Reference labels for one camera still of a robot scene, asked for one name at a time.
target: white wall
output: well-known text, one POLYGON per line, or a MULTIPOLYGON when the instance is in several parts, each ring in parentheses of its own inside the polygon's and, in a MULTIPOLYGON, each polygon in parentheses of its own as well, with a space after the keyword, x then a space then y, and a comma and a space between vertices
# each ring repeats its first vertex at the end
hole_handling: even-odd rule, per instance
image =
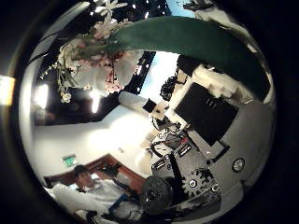
POLYGON ((43 177, 72 170, 73 167, 66 168, 62 162, 62 157, 67 155, 76 154, 78 162, 86 164, 107 153, 142 175, 135 168, 135 156, 149 129, 147 117, 122 105, 101 122, 36 127, 31 154, 37 175, 43 177))

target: white shirt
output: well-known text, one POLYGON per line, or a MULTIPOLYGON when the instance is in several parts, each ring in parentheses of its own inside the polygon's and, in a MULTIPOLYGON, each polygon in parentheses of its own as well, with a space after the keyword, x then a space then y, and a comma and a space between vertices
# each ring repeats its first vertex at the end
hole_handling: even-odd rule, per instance
POLYGON ((95 180, 95 186, 93 188, 83 188, 87 194, 101 204, 108 210, 114 202, 116 202, 123 194, 123 190, 117 186, 113 180, 95 180))

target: gray machine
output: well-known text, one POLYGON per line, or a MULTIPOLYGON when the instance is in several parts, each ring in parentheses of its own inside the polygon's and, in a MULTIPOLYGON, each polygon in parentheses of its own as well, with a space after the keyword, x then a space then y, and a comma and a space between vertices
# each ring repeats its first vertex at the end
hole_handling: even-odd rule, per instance
MULTIPOLYGON (((120 102, 133 109, 141 104, 151 114, 156 109, 150 99, 127 92, 120 102)), ((172 109, 187 125, 167 116, 155 120, 163 140, 150 146, 159 160, 151 166, 141 203, 150 215, 167 214, 175 223, 206 223, 235 207, 256 182, 271 148, 275 115, 258 100, 215 98, 195 82, 172 109), (161 155, 158 144, 172 150, 161 155)))

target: flower arrangement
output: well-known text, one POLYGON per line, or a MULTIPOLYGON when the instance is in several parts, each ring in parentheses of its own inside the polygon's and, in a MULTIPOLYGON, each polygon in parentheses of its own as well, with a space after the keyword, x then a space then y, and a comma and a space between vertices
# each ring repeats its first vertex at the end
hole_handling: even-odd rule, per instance
POLYGON ((70 102, 69 88, 93 89, 105 96, 121 91, 136 71, 142 50, 113 53, 105 50, 111 35, 131 23, 126 19, 121 22, 112 19, 113 8, 126 6, 117 2, 107 1, 106 6, 102 7, 105 20, 97 22, 89 33, 77 35, 61 46, 57 62, 42 74, 41 78, 44 78, 49 70, 57 70, 62 103, 70 102))

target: exit sign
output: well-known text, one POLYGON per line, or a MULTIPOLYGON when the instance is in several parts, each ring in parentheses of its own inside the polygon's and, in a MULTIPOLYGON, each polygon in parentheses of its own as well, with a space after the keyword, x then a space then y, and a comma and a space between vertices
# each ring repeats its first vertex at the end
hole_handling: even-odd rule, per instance
POLYGON ((63 162, 65 163, 67 168, 78 164, 78 161, 76 160, 76 155, 63 157, 63 162))

